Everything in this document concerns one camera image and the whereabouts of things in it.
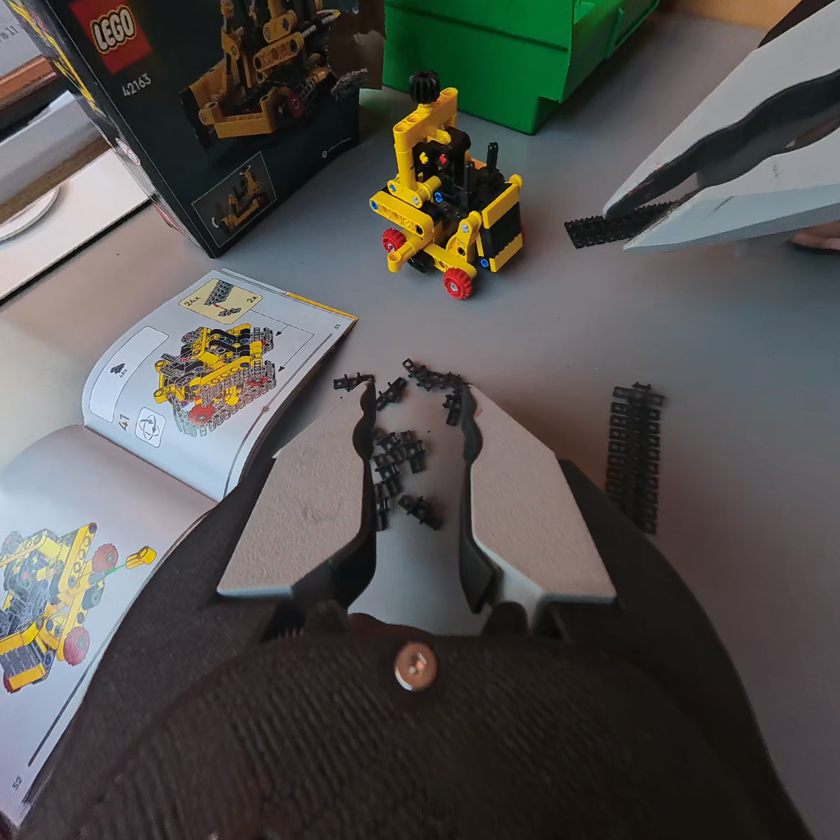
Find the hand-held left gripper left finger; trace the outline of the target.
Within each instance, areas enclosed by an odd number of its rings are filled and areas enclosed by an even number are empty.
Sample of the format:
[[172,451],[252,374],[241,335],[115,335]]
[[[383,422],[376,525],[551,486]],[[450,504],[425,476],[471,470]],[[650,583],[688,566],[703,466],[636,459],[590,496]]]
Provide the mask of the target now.
[[362,594],[376,566],[374,424],[375,389],[359,385],[276,453],[218,594],[300,612]]

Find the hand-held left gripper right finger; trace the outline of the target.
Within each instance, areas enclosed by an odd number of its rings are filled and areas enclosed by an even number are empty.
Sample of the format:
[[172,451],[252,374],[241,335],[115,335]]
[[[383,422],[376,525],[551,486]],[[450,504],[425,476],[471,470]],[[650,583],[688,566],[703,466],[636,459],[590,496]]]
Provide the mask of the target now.
[[520,605],[606,606],[616,588],[556,454],[475,388],[462,390],[465,479],[458,575],[474,614]]

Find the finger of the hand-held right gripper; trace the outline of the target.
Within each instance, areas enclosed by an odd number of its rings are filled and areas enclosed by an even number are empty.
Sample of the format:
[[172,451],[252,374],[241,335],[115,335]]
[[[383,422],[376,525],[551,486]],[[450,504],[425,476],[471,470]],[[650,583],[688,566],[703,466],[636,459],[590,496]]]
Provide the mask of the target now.
[[836,222],[838,215],[835,128],[807,145],[772,155],[730,182],[685,196],[623,249],[668,252],[785,235]]
[[626,214],[692,176],[733,181],[838,115],[837,5],[801,5],[638,166],[604,206]]

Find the pile of track links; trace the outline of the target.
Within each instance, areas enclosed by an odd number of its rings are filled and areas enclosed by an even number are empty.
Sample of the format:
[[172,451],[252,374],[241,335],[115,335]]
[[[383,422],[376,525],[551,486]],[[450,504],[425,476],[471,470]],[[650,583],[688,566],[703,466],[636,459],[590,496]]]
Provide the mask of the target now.
[[[402,363],[405,375],[399,376],[379,392],[375,399],[375,410],[379,413],[388,406],[398,404],[403,398],[409,382],[414,382],[425,392],[440,391],[445,394],[443,408],[446,411],[446,425],[459,425],[466,393],[467,380],[461,375],[430,369],[425,364],[405,359]],[[393,432],[374,428],[372,433],[374,525],[378,532],[387,530],[392,507],[403,510],[406,515],[420,524],[439,530],[443,524],[433,502],[424,496],[410,495],[403,489],[402,467],[408,467],[413,475],[423,473],[427,467],[428,452],[425,442],[412,429]]]

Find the long black track strip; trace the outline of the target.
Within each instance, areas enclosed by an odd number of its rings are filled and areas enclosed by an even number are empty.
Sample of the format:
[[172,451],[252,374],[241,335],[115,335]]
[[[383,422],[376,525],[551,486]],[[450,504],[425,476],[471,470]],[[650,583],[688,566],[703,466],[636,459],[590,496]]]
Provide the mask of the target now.
[[614,217],[585,217],[566,222],[564,226],[577,249],[606,245],[640,235],[666,215],[674,204],[674,201],[648,204]]

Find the lego instruction booklet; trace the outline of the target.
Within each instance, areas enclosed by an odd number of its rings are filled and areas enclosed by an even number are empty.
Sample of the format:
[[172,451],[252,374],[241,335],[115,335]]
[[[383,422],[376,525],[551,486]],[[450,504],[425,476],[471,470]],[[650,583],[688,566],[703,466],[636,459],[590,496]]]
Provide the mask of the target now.
[[125,613],[236,488],[277,417],[357,323],[228,269],[117,340],[82,423],[2,473],[1,802],[20,824],[38,773]]

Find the yellow lego bulldozer model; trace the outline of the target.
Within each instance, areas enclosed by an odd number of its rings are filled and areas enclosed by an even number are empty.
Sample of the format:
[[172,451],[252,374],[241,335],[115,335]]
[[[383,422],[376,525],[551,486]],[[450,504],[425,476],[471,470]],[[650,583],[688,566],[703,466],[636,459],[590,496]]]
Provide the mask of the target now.
[[436,270],[463,301],[481,271],[498,273],[522,251],[522,178],[503,174],[497,142],[485,160],[473,155],[458,126],[458,91],[436,72],[412,74],[409,93],[414,108],[392,130],[396,173],[369,205],[389,223],[381,237],[388,270]]

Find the black lego set box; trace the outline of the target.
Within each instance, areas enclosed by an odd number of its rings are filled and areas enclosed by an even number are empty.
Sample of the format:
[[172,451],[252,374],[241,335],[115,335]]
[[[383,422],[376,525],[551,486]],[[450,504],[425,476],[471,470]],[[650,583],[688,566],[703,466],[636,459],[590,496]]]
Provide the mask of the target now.
[[384,2],[13,2],[161,215],[219,256],[358,145]]

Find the short black track strip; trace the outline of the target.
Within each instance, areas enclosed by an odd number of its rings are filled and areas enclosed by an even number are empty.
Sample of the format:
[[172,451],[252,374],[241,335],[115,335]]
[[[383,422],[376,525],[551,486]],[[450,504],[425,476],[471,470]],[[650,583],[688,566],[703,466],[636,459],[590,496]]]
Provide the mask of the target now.
[[665,398],[649,384],[612,393],[605,493],[644,533],[658,531],[660,420]]

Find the green cardboard box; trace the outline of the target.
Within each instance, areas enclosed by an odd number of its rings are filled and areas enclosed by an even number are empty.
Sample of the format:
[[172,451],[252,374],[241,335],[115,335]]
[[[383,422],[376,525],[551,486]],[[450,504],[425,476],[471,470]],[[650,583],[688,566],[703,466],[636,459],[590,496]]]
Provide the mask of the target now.
[[534,134],[658,1],[386,1],[383,83],[437,72],[458,110]]

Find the white flat board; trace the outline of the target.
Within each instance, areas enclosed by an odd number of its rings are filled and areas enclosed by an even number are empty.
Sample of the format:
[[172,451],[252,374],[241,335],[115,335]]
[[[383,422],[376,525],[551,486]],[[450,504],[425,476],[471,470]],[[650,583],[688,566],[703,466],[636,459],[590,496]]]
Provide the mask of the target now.
[[46,216],[1,243],[2,301],[149,202],[114,151],[59,186],[62,193]]

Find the white round base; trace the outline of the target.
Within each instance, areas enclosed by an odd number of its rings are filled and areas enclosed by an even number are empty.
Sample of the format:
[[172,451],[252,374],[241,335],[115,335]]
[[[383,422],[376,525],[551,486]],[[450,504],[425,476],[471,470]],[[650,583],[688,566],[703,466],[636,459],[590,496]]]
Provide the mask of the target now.
[[51,211],[52,207],[60,198],[61,193],[62,186],[58,185],[2,222],[1,243],[12,240],[35,226],[39,220]]

